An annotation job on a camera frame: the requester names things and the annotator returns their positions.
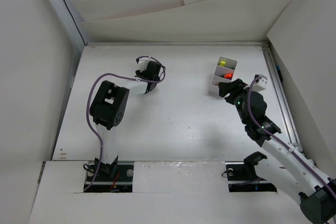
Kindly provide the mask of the white pen holder box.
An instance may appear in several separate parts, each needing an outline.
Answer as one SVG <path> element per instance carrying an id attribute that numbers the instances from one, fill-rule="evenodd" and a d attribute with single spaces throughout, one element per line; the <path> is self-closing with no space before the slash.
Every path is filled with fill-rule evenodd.
<path id="1" fill-rule="evenodd" d="M 221 61 L 225 61 L 226 66 L 224 67 L 219 66 L 219 63 Z M 234 76 L 236 67 L 237 67 L 237 60 L 230 59 L 224 56 L 220 56 L 217 61 L 217 65 L 216 65 L 214 74 L 212 75 L 211 82 L 208 88 L 209 93 L 218 95 L 218 92 L 219 92 L 218 83 L 219 82 L 231 82 L 232 79 L 231 80 L 225 79 L 224 75 L 228 73 L 232 73 Z"/>

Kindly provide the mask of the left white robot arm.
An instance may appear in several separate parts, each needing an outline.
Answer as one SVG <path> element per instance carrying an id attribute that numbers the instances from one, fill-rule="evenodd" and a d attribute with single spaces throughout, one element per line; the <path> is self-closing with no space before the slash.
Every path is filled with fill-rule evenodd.
<path id="1" fill-rule="evenodd" d="M 123 120 L 128 98 L 153 91 L 166 77 L 166 67 L 150 56 L 136 58 L 134 77 L 104 73 L 89 92 L 86 119 L 100 144 L 99 156 L 89 168 L 95 176 L 112 180 L 118 173 L 115 129 Z"/>

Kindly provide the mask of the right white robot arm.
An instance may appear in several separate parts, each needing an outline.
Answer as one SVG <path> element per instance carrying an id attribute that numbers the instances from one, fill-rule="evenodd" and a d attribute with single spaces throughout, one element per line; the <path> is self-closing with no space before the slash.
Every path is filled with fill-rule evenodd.
<path id="1" fill-rule="evenodd" d="M 335 217 L 335 179 L 318 169 L 291 143 L 279 138 L 281 129 L 266 116 L 267 103 L 260 93 L 267 78 L 255 75 L 251 84 L 241 79 L 219 82 L 219 96 L 235 106 L 247 135 L 268 155 L 254 152 L 244 159 L 247 178 L 265 179 L 286 193 L 311 223 L 328 223 Z"/>

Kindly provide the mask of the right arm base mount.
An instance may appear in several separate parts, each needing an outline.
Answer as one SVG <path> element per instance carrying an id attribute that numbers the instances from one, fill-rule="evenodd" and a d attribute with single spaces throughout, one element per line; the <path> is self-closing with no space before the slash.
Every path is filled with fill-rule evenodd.
<path id="1" fill-rule="evenodd" d="M 243 161 L 226 162 L 222 177 L 227 179 L 229 192 L 277 192 L 276 186 L 256 175 L 255 166 L 263 159 L 267 159 L 265 154 L 254 152 Z"/>

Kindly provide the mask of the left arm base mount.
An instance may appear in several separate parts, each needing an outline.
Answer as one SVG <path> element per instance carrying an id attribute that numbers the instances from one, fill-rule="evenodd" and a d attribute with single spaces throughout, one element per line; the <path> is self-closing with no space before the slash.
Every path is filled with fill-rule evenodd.
<path id="1" fill-rule="evenodd" d="M 131 193 L 133 188 L 134 162 L 120 162 L 116 158 L 113 163 L 101 163 L 99 171 L 92 183 L 98 165 L 84 164 L 86 179 L 83 186 L 85 193 Z"/>

